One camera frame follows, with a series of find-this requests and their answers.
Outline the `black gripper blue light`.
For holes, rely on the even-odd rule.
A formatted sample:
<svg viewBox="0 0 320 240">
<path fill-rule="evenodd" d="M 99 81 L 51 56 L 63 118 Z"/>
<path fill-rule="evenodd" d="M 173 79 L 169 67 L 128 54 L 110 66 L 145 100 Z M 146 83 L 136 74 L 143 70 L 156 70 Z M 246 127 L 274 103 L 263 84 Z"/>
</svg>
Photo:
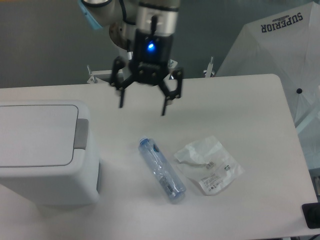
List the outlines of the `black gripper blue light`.
<svg viewBox="0 0 320 240">
<path fill-rule="evenodd" d="M 164 78 L 169 74 L 168 61 L 170 59 L 174 36 L 159 36 L 143 32 L 140 29 L 135 31 L 133 57 L 129 61 L 121 56 L 114 59 L 109 85 L 116 88 L 120 96 L 119 108 L 122 108 L 125 100 L 125 91 L 133 82 L 150 86 L 158 85 L 164 94 L 164 103 L 161 115 L 166 114 L 166 107 L 169 102 L 182 97 L 182 86 L 184 69 L 179 67 L 173 70 L 172 75 L 176 80 L 176 89 L 169 90 Z M 128 67 L 129 77 L 120 81 L 118 73 Z"/>
</svg>

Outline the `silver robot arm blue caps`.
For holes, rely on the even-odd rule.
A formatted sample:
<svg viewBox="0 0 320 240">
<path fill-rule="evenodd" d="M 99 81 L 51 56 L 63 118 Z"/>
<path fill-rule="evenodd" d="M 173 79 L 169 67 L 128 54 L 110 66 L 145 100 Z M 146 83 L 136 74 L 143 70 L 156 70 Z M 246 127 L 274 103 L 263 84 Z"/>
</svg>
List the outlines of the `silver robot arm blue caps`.
<svg viewBox="0 0 320 240">
<path fill-rule="evenodd" d="M 181 2 L 179 0 L 80 0 L 79 7 L 95 30 L 109 28 L 112 42 L 124 53 L 113 60 L 109 85 L 124 105 L 134 82 L 158 86 L 164 95 L 162 115 L 182 96 L 183 68 L 169 67 Z"/>
</svg>

